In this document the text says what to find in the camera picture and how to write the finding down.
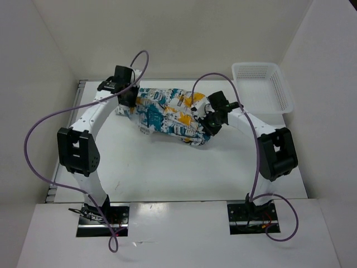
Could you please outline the colourful patterned shorts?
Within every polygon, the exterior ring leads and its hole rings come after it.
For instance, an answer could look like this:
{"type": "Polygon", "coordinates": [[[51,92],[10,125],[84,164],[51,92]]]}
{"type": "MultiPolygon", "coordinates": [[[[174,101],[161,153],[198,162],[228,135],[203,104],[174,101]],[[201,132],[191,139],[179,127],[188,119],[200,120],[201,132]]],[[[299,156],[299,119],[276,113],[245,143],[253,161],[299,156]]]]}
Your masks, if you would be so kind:
{"type": "Polygon", "coordinates": [[[191,114],[192,105],[208,97],[202,93],[178,88],[140,88],[136,106],[118,105],[115,113],[129,118],[139,130],[147,135],[154,132],[178,138],[184,143],[200,146],[207,143],[208,136],[200,119],[191,114]]]}

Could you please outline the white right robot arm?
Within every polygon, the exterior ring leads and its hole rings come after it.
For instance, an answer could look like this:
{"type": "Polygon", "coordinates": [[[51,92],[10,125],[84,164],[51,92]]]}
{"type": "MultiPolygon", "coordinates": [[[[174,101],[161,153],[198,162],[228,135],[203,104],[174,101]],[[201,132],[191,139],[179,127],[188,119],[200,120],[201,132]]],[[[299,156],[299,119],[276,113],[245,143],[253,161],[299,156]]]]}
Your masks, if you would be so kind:
{"type": "Polygon", "coordinates": [[[245,197],[245,215],[258,219],[271,203],[276,180],[297,167],[298,159],[291,131],[275,128],[246,112],[238,102],[230,103],[222,91],[208,96],[209,105],[200,121],[206,132],[215,135],[222,125],[236,128],[255,143],[257,167],[253,186],[245,197]]]}

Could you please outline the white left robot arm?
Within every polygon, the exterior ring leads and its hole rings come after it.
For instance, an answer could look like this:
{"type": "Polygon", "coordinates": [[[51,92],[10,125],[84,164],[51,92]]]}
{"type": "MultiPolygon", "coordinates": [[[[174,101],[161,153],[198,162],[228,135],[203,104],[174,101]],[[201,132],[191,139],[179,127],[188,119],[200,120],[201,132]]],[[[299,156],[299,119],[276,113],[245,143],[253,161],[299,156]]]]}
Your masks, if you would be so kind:
{"type": "Polygon", "coordinates": [[[97,222],[107,222],[112,210],[110,199],[104,191],[97,168],[100,153],[95,139],[104,122],[119,104],[135,105],[141,79],[141,70],[131,67],[115,67],[113,76],[102,81],[97,87],[93,105],[68,128],[57,132],[60,164],[73,175],[84,191],[84,208],[80,213],[92,216],[97,222]]]}

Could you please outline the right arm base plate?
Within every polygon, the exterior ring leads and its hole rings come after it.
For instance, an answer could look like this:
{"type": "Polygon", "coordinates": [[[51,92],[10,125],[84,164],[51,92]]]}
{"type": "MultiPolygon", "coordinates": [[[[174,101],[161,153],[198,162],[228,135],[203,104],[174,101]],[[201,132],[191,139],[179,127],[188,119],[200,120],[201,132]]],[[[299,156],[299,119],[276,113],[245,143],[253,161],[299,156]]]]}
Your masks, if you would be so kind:
{"type": "Polygon", "coordinates": [[[254,216],[250,216],[245,202],[227,203],[230,235],[254,235],[265,233],[280,233],[276,207],[273,202],[254,216]]]}

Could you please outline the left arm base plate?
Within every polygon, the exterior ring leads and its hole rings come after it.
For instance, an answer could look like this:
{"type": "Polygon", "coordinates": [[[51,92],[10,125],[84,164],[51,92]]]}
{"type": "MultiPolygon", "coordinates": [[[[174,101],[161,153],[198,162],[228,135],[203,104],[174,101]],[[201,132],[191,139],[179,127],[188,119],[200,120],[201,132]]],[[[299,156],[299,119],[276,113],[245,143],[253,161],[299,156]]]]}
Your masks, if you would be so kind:
{"type": "MultiPolygon", "coordinates": [[[[112,203],[107,220],[117,237],[128,236],[129,225],[128,203],[112,203]]],[[[91,212],[85,205],[80,209],[69,208],[69,211],[79,215],[76,237],[110,237],[111,232],[98,212],[91,212]]]]}

